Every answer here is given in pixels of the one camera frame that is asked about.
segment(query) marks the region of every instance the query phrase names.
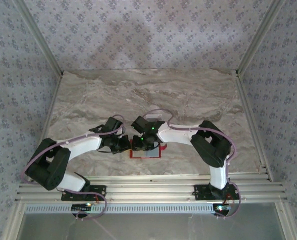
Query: marble surface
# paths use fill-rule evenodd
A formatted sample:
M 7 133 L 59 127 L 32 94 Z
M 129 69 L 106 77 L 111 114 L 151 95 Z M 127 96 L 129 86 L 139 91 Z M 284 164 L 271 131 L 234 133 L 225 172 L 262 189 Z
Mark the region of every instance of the marble surface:
M 165 108 L 174 124 L 212 121 L 231 136 L 238 149 L 231 172 L 258 172 L 260 159 L 238 96 L 235 76 L 214 69 L 97 70 L 65 72 L 51 116 L 48 136 L 64 140 L 104 124 L 115 114 L 133 121 L 146 112 Z M 169 116 L 162 114 L 164 120 Z M 210 174 L 209 167 L 188 145 L 170 143 L 162 158 L 130 159 L 129 153 L 88 152 L 68 166 L 84 176 Z

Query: floral wallpaper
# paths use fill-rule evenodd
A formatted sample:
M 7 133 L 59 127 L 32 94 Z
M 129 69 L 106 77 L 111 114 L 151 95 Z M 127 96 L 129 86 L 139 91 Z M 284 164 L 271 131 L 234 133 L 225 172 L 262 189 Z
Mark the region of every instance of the floral wallpaper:
M 236 69 L 272 0 L 25 0 L 61 69 Z
M 297 0 L 287 0 L 243 76 L 276 181 L 297 221 Z
M 57 80 L 13 2 L 0 0 L 0 238 Z

